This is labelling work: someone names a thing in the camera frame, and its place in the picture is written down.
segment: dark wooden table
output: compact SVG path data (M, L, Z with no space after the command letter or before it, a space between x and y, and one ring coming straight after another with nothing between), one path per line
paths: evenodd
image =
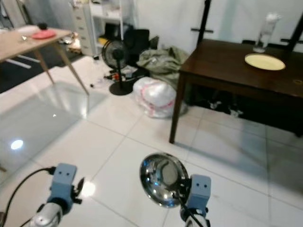
M254 68L244 61L253 53L252 45L203 40L180 69L177 96L169 142L174 143L181 102L187 83L228 91L237 95L303 108L303 53L267 48L282 60L286 68L268 71Z

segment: stainless steel bowl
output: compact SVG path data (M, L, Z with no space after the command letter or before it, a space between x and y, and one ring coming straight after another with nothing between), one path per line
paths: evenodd
M155 153L147 156L140 166L140 179L148 197L160 206L179 205L173 194L179 190L181 180L188 178L183 164L174 156Z

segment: white wall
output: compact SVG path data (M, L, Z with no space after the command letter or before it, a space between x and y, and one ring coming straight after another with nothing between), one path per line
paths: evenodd
M203 0L134 0L137 27L148 28L151 35L160 36L160 44L175 45L192 52L204 9ZM290 38L303 11L303 0L212 0L206 28L214 30L205 38L231 42L254 40L268 12L278 12L278 22L272 43ZM303 50L303 44L296 50Z

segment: white filing cabinet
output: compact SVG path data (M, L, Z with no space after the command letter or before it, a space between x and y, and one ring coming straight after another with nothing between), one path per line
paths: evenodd
M73 7L72 15L76 32L79 34L82 53L89 56L97 55L89 5L83 4L77 8Z

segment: tabletop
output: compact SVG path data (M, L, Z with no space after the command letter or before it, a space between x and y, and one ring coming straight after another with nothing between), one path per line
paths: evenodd
M267 48L265 54L279 58L286 65L283 70L269 71L245 62L245 55L253 53L252 47L205 39L180 72L303 98L303 53Z
M0 34L0 62L6 59L13 58L19 54L23 54L34 49L46 46L57 40L70 35L71 31L51 28L56 32L56 36L48 39L32 39L28 38L26 41L21 39L21 34L17 30L5 32Z

